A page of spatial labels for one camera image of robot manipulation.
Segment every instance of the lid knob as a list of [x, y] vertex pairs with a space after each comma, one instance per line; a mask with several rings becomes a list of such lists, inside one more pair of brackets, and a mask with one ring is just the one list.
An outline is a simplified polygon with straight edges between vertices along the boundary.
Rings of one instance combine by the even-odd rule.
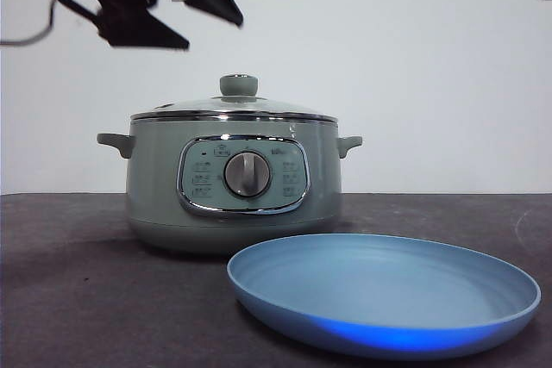
[[259, 80], [251, 75], [233, 74], [221, 78], [221, 92], [225, 97], [254, 97]]

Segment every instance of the control panel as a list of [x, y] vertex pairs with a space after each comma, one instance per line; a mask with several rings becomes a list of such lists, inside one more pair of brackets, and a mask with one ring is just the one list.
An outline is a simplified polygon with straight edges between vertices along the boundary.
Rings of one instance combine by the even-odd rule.
[[309, 188], [303, 148], [256, 135], [199, 138], [183, 150], [179, 195], [204, 212], [277, 214], [295, 209]]

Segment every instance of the plate rim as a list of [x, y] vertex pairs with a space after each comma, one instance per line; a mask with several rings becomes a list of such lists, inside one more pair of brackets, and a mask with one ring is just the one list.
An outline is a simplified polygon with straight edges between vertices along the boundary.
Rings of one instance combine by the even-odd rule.
[[[435, 244], [435, 245], [439, 245], [439, 246], [448, 246], [448, 247], [452, 247], [454, 249], [460, 249], [460, 250], [468, 251], [468, 252], [471, 252], [471, 253], [479, 254], [479, 255], [487, 257], [489, 259], [497, 260], [498, 262], [501, 262], [503, 265], [507, 265], [507, 266], [511, 267], [514, 271], [518, 271], [522, 274], [522, 276], [528, 278], [530, 280], [531, 284], [533, 285], [533, 287], [536, 290], [536, 297], [528, 307], [520, 310], [519, 312], [517, 312], [515, 314], [512, 314], [512, 315], [504, 316], [502, 318], [492, 319], [492, 320], [489, 320], [489, 322], [486, 322], [486, 323], [461, 325], [461, 326], [457, 326], [457, 327], [420, 327], [420, 326], [405, 326], [405, 325], [392, 325], [392, 324], [390, 324], [390, 325], [380, 325], [380, 324], [366, 323], [365, 321], [355, 321], [355, 320], [348, 320], [348, 319], [332, 319], [332, 318], [329, 318], [327, 316], [311, 314], [311, 313], [304, 312], [304, 311], [299, 310], [299, 309], [295, 309], [295, 308], [290, 307], [290, 306], [285, 306], [285, 305], [279, 304], [279, 303], [277, 303], [273, 300], [268, 299], [267, 297], [265, 297], [263, 295], [258, 295], [256, 293], [253, 293], [251, 290], [244, 287], [243, 284], [238, 282], [238, 280], [232, 274], [231, 266], [234, 262], [236, 262], [238, 260], [238, 257], [240, 255], [244, 254], [247, 250], [252, 250], [254, 248], [259, 248], [260, 245], [274, 243], [278, 240], [289, 240], [289, 239], [302, 238], [302, 237], [317, 238], [317, 237], [335, 237], [335, 236], [346, 236], [346, 237], [347, 236], [355, 236], [355, 237], [358, 237], [358, 236], [364, 237], [364, 236], [366, 236], [366, 237], [376, 237], [376, 238], [383, 238], [383, 239], [413, 240], [417, 243], [430, 243], [430, 244]], [[241, 249], [239, 252], [235, 253], [230, 258], [228, 264], [226, 264], [226, 272], [229, 276], [230, 281], [232, 282], [232, 284], [234, 286], [240, 288], [241, 290], [245, 291], [249, 295], [261, 300], [262, 302], [268, 303], [268, 304], [270, 304], [270, 305], [272, 305], [276, 308], [284, 309], [284, 310], [290, 311], [292, 313], [300, 314], [300, 315], [311, 317], [311, 318], [323, 319], [323, 320], [327, 320], [327, 321], [339, 321], [339, 322], [348, 323], [348, 324], [351, 324], [351, 325], [359, 325], [359, 326], [364, 326], [364, 327], [384, 327], [384, 328], [390, 328], [390, 329], [411, 329], [411, 330], [427, 330], [427, 331], [439, 331], [439, 330], [440, 331], [450, 331], [450, 330], [491, 327], [491, 326], [498, 325], [498, 324], [501, 324], [501, 323], [515, 321], [519, 318], [524, 317], [527, 314], [530, 314], [531, 312], [533, 312], [538, 307], [539, 303], [541, 302], [541, 298], [542, 298], [541, 288], [538, 285], [538, 283], [536, 282], [536, 280], [529, 273], [524, 271], [523, 269], [513, 265], [512, 263], [506, 262], [505, 260], [502, 260], [500, 258], [497, 258], [497, 257], [492, 256], [492, 255], [487, 254], [487, 253], [479, 252], [479, 251], [474, 250], [474, 249], [469, 249], [467, 247], [462, 247], [462, 246], [451, 245], [449, 243], [442, 243], [440, 241], [417, 239], [417, 238], [405, 237], [405, 236], [393, 236], [393, 235], [387, 235], [387, 234], [364, 234], [364, 233], [299, 234], [299, 235], [294, 235], [294, 236], [286, 236], [286, 237], [279, 237], [277, 239], [265, 240], [265, 241], [262, 241], [262, 242], [259, 242], [259, 243], [255, 243], [254, 245], [245, 247], [245, 248]]]

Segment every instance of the blue plate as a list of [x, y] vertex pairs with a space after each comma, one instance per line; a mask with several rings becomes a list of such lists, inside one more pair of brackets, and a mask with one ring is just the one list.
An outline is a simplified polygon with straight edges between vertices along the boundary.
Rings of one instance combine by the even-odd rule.
[[228, 274], [240, 302], [269, 327], [335, 352], [445, 359], [522, 330], [541, 291], [516, 266], [426, 240], [311, 234], [238, 252]]

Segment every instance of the pot handle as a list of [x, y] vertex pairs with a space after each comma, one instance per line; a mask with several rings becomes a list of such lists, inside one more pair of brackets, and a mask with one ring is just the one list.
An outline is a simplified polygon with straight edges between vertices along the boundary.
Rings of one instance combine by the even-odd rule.
[[121, 134], [98, 134], [96, 137], [98, 144], [115, 147], [119, 150], [121, 157], [129, 159], [132, 155], [132, 149], [135, 146], [135, 137]]
[[347, 156], [347, 151], [351, 148], [359, 147], [362, 145], [362, 137], [347, 137], [337, 139], [337, 150], [339, 151], [339, 158], [344, 159]]

